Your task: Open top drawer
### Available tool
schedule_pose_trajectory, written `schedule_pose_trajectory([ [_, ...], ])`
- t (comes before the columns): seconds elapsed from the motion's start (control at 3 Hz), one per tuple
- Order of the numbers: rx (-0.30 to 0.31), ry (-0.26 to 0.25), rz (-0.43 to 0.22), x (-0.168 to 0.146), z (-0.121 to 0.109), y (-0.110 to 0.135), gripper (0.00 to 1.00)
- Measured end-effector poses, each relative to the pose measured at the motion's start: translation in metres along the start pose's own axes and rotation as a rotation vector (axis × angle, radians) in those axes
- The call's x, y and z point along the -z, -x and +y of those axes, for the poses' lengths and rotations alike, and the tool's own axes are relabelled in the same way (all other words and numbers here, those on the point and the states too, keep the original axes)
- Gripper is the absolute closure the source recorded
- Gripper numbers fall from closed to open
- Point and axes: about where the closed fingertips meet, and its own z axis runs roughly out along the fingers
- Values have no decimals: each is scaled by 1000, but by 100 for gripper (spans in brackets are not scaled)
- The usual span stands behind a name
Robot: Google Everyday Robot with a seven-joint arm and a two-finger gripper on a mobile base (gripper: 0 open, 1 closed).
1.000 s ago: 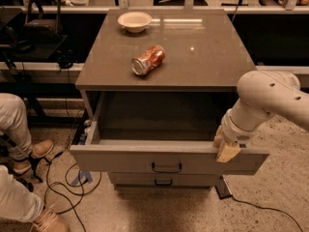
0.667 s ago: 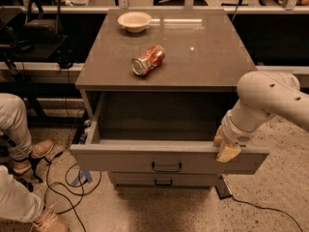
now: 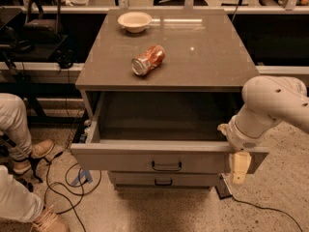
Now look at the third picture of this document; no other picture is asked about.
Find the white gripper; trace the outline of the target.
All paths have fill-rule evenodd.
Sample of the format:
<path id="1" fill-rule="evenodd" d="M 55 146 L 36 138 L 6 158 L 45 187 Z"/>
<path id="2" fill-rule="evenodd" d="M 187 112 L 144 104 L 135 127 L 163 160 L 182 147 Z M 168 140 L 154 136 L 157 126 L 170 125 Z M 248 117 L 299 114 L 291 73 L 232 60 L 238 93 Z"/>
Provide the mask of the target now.
<path id="1" fill-rule="evenodd" d="M 226 135 L 230 146 L 237 152 L 230 155 L 231 177 L 234 184 L 242 184 L 251 164 L 251 156 L 248 152 L 240 151 L 254 149 L 261 143 L 261 138 L 252 138 L 242 133 L 236 125 L 235 118 L 232 118 L 228 125 L 218 125 L 217 129 Z"/>

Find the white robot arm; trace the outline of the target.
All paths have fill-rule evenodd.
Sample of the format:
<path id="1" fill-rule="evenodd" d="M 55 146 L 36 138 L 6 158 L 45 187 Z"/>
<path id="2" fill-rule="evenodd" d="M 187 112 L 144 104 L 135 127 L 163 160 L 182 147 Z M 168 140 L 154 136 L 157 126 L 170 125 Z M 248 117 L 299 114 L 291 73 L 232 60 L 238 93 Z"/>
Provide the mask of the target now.
<path id="1" fill-rule="evenodd" d="M 294 77 L 259 75 L 248 80 L 241 91 L 243 106 L 228 124 L 217 129 L 233 148 L 230 155 L 232 181 L 242 184 L 252 157 L 264 134 L 281 122 L 309 132 L 309 98 L 305 84 Z"/>

